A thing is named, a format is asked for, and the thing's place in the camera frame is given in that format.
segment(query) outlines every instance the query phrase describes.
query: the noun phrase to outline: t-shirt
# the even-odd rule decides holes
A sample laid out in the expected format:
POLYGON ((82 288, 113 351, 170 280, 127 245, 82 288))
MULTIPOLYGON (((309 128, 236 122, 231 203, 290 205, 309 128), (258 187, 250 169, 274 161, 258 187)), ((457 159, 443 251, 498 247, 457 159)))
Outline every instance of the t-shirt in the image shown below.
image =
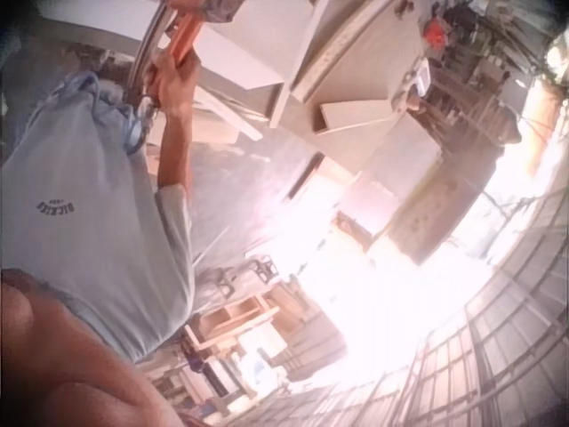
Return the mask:
POLYGON ((191 313, 188 201, 180 185, 153 190, 143 153, 124 148, 124 115, 94 99, 48 102, 4 164, 0 262, 136 361, 191 313))

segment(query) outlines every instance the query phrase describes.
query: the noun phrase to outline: metal grid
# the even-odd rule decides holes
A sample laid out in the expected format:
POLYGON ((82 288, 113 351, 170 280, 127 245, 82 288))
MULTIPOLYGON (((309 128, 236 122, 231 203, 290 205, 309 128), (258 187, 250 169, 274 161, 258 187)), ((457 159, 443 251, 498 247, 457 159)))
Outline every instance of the metal grid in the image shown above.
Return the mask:
POLYGON ((397 387, 384 386, 392 373, 307 391, 236 425, 519 425, 566 403, 568 181, 562 166, 516 248, 397 371, 397 387))

